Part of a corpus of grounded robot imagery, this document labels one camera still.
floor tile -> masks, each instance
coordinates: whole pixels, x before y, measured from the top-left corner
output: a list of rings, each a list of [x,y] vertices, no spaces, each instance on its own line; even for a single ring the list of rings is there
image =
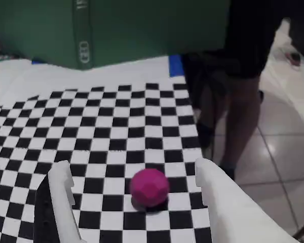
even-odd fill
[[[278,31],[285,34],[285,35],[289,34],[289,21],[287,19],[284,19],[282,21],[282,24],[279,27]]]
[[[290,103],[279,82],[265,69],[261,75],[260,87],[264,92],[264,103],[283,102]]]
[[[293,47],[283,45],[272,50],[265,71],[275,77],[288,98],[295,102],[304,102],[304,60],[301,60],[301,67],[292,67],[286,57],[285,52],[289,52]]]
[[[289,234],[297,231],[287,198],[280,183],[241,187],[280,227]]]
[[[304,134],[303,120],[285,103],[262,104],[259,128],[264,135]]]
[[[215,138],[214,161],[216,163],[221,160],[223,155],[224,141],[224,136],[216,136]],[[236,182],[239,185],[245,185],[277,181],[279,181],[279,178],[263,138],[253,136],[238,163]]]
[[[297,223],[304,226],[304,181],[284,183]]]
[[[304,136],[265,136],[283,181],[304,178]]]

tile grout line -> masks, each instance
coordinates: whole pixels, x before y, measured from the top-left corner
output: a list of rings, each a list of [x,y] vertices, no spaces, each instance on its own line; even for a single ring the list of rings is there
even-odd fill
[[[263,134],[262,136],[266,137],[290,137],[290,136],[295,136],[295,137],[304,137],[304,133],[289,133],[289,134]]]
[[[297,111],[297,113],[298,113],[298,115],[300,116],[300,118],[304,121],[304,115],[302,115],[302,113],[296,108],[296,106],[299,104],[299,102],[297,102],[296,100],[294,100],[294,99],[290,96],[289,92],[287,92],[287,91],[285,90],[285,87],[284,87],[284,86],[281,84],[281,82],[279,81],[278,75],[277,75],[277,73],[275,72],[274,68],[273,68],[272,66],[270,66],[269,69],[270,69],[271,74],[274,76],[274,78],[276,79],[277,83],[279,84],[279,86],[280,86],[280,87],[283,89],[283,91],[285,92],[285,94],[286,94],[288,100],[290,101],[290,104],[295,108],[295,110]]]
[[[289,179],[289,180],[285,180],[283,181],[283,183],[292,183],[292,182],[301,182],[304,181],[304,178],[299,178],[299,179]]]
[[[238,184],[238,186],[240,187],[244,187],[244,186],[261,186],[261,185],[272,185],[272,184],[278,184],[281,182],[280,181],[269,181],[269,182],[254,182],[254,183],[242,183],[242,184]]]
[[[280,176],[280,173],[279,173],[278,167],[277,167],[277,165],[276,165],[275,159],[274,159],[272,153],[271,153],[270,150],[269,150],[269,146],[268,146],[268,144],[267,144],[267,141],[265,140],[264,135],[262,134],[262,131],[261,131],[261,130],[259,130],[259,131],[260,131],[260,134],[261,134],[262,139],[263,139],[263,141],[264,141],[264,144],[265,144],[265,146],[266,146],[266,148],[267,148],[267,150],[268,150],[269,156],[270,156],[270,158],[271,158],[271,161],[272,161],[273,166],[274,166],[274,168],[275,168],[275,171],[276,171],[276,173],[277,173],[279,182],[280,182],[280,184],[282,185],[282,188],[283,188],[283,191],[284,191],[284,193],[285,193],[285,197],[286,197],[286,200],[287,200],[289,209],[290,209],[291,214],[292,214],[292,218],[293,218],[293,220],[294,220],[294,223],[296,224],[296,229],[299,230],[299,225],[298,225],[298,222],[297,222],[297,219],[296,219],[296,214],[295,214],[294,209],[293,209],[293,207],[292,207],[292,203],[291,203],[291,201],[290,201],[290,199],[289,199],[289,197],[288,197],[287,190],[286,190],[285,185],[284,185],[284,182],[283,182],[283,180],[282,180],[282,178],[281,178],[281,176]]]

white tile floor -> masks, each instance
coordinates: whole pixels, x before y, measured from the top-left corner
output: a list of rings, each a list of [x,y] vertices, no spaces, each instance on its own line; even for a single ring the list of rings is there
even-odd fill
[[[261,77],[265,99],[258,129],[239,161],[236,182],[294,234],[304,225],[304,62],[300,70],[286,62],[283,50],[291,48],[287,33],[284,22]],[[216,130],[215,162],[223,153],[224,124],[222,119]]]
[[[284,59],[281,47],[288,46],[285,45],[289,42],[287,29],[284,23],[277,32],[262,75],[265,100],[259,129],[240,160],[237,183],[280,226],[293,234],[304,224],[304,64],[296,71]],[[165,57],[86,72],[47,65],[30,66],[26,60],[8,61],[0,63],[0,104],[65,87],[167,77]],[[215,162],[222,154],[224,134],[222,120],[216,131]]]

white table surface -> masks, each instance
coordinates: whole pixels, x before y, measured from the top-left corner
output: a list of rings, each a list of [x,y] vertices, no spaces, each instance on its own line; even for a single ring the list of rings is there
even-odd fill
[[[184,82],[183,77],[176,77]],[[53,90],[94,87],[113,82],[171,82],[168,57],[152,58],[88,71],[31,65],[28,60],[0,62],[0,105]],[[198,162],[203,199],[209,206],[214,243],[298,242],[281,229],[237,184],[209,160]]]

blue tape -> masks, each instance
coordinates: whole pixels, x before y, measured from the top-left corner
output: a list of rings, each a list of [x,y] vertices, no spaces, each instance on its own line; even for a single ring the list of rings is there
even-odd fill
[[[180,55],[169,56],[169,74],[170,77],[177,77],[184,75]]]
[[[32,64],[32,65],[44,64],[44,63],[46,63],[46,62],[43,62],[43,61],[40,61],[40,60],[32,60],[32,61],[31,61],[31,64]]]

